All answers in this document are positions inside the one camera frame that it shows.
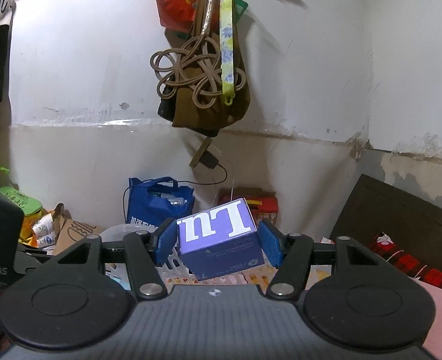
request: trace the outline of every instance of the box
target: box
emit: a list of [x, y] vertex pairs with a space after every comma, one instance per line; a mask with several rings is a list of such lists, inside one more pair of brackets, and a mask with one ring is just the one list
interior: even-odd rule
[[[259, 226], [259, 222], [263, 219], [267, 219], [273, 225], [276, 224], [279, 206], [275, 192], [266, 192], [261, 188], [238, 187], [234, 188], [232, 196], [234, 199], [246, 199], [256, 227]], [[231, 190], [222, 189], [219, 192], [218, 204], [223, 204], [230, 200]]]
[[0, 187], [0, 192], [23, 210], [24, 220], [19, 233], [19, 241], [27, 244], [32, 237], [31, 227], [43, 216], [43, 205], [39, 200], [25, 195], [13, 187]]
[[179, 258], [207, 280], [264, 264], [261, 243], [246, 200], [178, 219]]
[[72, 219], [64, 219], [61, 217], [60, 233], [56, 242], [54, 254], [59, 254], [71, 245], [82, 240], [91, 234], [100, 234], [105, 229], [100, 226], [88, 225], [87, 223], [73, 221]]

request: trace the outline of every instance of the cardboard box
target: cardboard box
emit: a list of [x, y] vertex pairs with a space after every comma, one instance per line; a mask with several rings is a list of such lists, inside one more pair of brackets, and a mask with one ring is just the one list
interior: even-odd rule
[[[273, 225], [276, 224], [279, 206], [277, 204], [275, 192], [267, 192], [261, 188], [237, 187], [234, 188], [232, 198], [245, 198], [249, 210], [253, 216], [256, 227], [263, 219], [267, 219]], [[231, 190], [221, 189], [219, 192], [218, 204], [223, 204], [231, 200]]]
[[246, 200], [237, 199], [178, 219], [178, 254], [198, 280], [264, 264]]
[[91, 234], [100, 234], [105, 230], [99, 226], [88, 225], [87, 223], [65, 219], [64, 217], [60, 218], [59, 226], [61, 230], [53, 254], [59, 254], [83, 238]]

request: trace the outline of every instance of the white wall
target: white wall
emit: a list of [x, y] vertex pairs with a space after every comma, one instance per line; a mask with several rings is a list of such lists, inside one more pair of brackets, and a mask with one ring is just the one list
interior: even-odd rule
[[[277, 192], [282, 231], [328, 235], [357, 167], [349, 147], [300, 137], [343, 142], [365, 126], [365, 0], [246, 1], [253, 102], [234, 129], [248, 133], [215, 145], [236, 185]], [[155, 0], [17, 0], [0, 164], [20, 190], [109, 227], [123, 221], [129, 177], [219, 180], [188, 167], [199, 137], [157, 116], [149, 59], [168, 46]], [[195, 190], [199, 208], [215, 201], [217, 187]]]
[[[365, 125], [365, 0], [246, 0], [239, 23], [253, 98], [237, 130], [344, 142]], [[14, 124], [157, 119], [155, 0], [17, 0]], [[126, 102], [129, 109], [122, 110]]]
[[376, 149], [442, 158], [442, 0], [368, 0]]
[[[222, 180], [220, 169], [191, 172], [199, 142], [194, 132], [169, 126], [15, 126], [0, 129], [0, 164], [48, 209], [63, 202], [74, 219], [109, 227], [123, 222], [129, 177]], [[329, 235], [358, 177], [350, 148], [342, 145], [232, 133], [221, 133], [215, 144], [230, 175], [222, 187], [231, 187], [234, 169], [235, 185], [276, 191], [285, 233]], [[215, 205], [218, 186], [194, 189], [196, 210]]]

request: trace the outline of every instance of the white lettering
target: white lettering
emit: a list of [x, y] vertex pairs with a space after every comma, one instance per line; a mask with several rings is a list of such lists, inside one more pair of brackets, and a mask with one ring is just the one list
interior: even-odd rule
[[211, 219], [216, 219], [216, 215], [219, 211], [227, 210], [227, 214], [229, 215], [229, 219], [231, 221], [232, 232], [228, 235], [229, 237], [236, 237], [237, 235], [248, 233], [251, 228], [245, 227], [242, 222], [241, 214], [239, 213], [238, 205], [242, 203], [242, 200], [238, 200], [237, 202], [232, 202], [222, 207], [213, 208], [209, 213], [211, 214]]
[[195, 239], [199, 238], [199, 236], [194, 233], [194, 222], [196, 219], [201, 221], [201, 231], [203, 232], [203, 237], [209, 237], [216, 234], [216, 232], [211, 228], [209, 214], [207, 212], [200, 212], [195, 216], [190, 216], [189, 218], [182, 220], [182, 222], [186, 225], [186, 242], [194, 241]]
[[144, 222], [141, 219], [134, 218], [133, 216], [131, 217], [131, 224], [132, 225], [143, 225], [143, 226], [152, 227], [152, 228], [156, 229], [156, 226], [151, 225], [148, 222]]

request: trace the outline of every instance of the rope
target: rope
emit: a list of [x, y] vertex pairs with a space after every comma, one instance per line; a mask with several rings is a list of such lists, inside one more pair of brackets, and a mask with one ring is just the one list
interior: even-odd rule
[[[163, 57], [171, 62], [171, 67], [160, 67]], [[190, 88], [193, 91], [194, 105], [201, 109], [212, 107], [217, 98], [222, 95], [222, 80], [220, 66], [221, 51], [219, 44], [208, 36], [194, 36], [184, 43], [181, 48], [170, 48], [158, 51], [150, 59], [151, 67], [159, 80], [156, 92], [162, 100], [169, 100], [176, 96], [179, 88]], [[198, 65], [202, 73], [188, 78], [184, 69]], [[240, 91], [246, 85], [246, 73], [239, 68], [235, 69], [234, 83], [236, 91]], [[168, 93], [161, 91], [161, 86], [171, 88]]]

